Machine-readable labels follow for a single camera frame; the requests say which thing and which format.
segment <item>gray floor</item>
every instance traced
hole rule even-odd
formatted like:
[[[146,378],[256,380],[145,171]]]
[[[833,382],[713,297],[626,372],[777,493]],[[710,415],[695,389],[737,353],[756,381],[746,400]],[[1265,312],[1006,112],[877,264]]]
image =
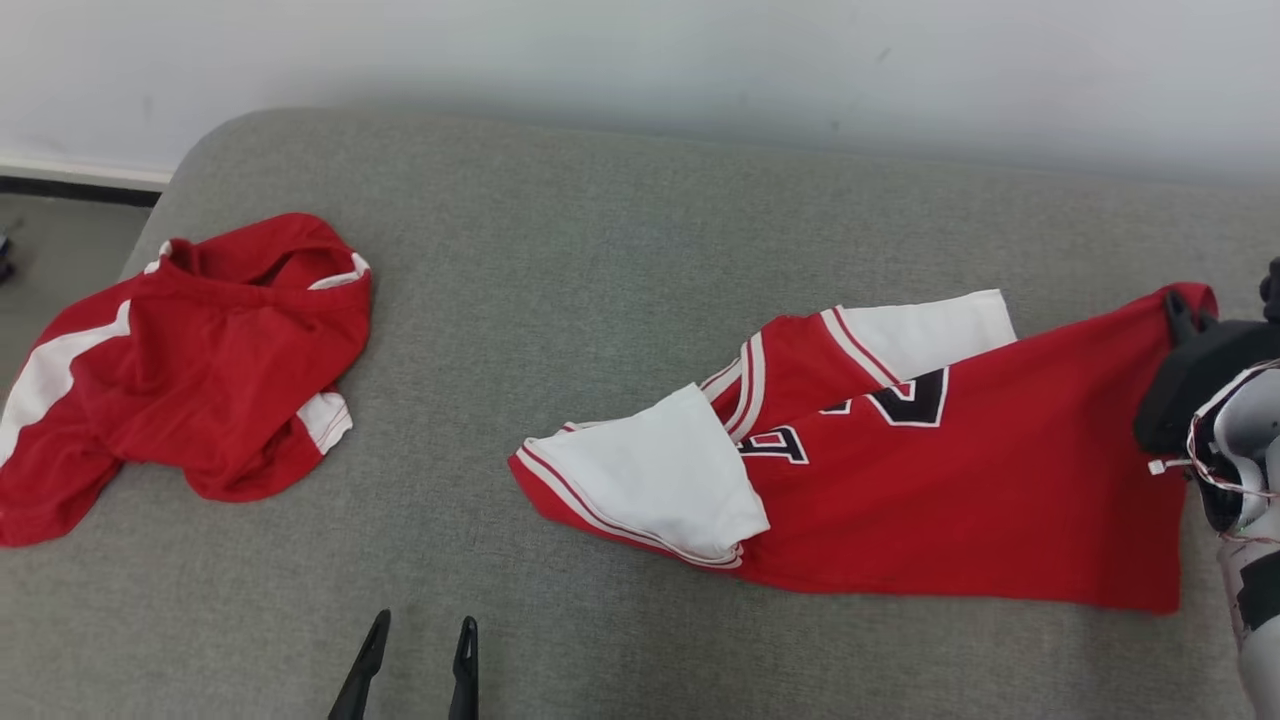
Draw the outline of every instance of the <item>gray floor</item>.
[[[116,281],[151,214],[146,208],[0,195],[15,275],[0,283],[0,401],[32,343],[77,300]]]

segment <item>white wall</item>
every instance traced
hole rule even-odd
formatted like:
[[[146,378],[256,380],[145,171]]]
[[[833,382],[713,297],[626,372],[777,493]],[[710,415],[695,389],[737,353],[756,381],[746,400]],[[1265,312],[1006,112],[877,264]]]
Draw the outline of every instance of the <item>white wall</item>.
[[[0,165],[163,181],[394,101],[1147,176],[1280,172],[1280,0],[0,0]]]

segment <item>black baseboard strip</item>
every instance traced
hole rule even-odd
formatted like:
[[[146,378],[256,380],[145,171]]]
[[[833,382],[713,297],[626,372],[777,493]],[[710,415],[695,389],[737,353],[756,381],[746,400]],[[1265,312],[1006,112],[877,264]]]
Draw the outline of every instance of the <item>black baseboard strip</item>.
[[[29,178],[10,178],[0,176],[0,193],[38,195],[41,197],[63,197],[67,200],[86,200],[90,202],[111,202],[134,208],[155,208],[160,200],[159,192],[146,190],[125,190],[122,187],[101,187],[74,182],[38,181]]]

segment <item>baseboard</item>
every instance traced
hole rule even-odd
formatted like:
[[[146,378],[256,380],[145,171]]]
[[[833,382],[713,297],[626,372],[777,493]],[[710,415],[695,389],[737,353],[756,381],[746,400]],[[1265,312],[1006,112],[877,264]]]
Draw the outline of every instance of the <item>baseboard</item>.
[[[0,156],[0,177],[164,192],[173,173]]]

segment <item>gray sofa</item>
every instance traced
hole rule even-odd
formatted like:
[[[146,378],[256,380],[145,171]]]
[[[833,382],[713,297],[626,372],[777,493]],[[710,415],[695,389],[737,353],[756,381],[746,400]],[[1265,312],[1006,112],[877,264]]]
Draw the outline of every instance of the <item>gray sofa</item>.
[[[1256,316],[1277,200],[412,114],[228,123],[124,273],[169,237],[328,219],[375,273],[356,428],[265,502],[129,466],[70,536],[0,552],[0,716],[315,717],[390,607],[370,717],[444,715],[467,614],[485,717],[1244,717],[1198,498],[1156,619],[748,585],[543,520],[506,457],[707,377],[780,313],[1000,287],[1028,336],[1198,279]]]

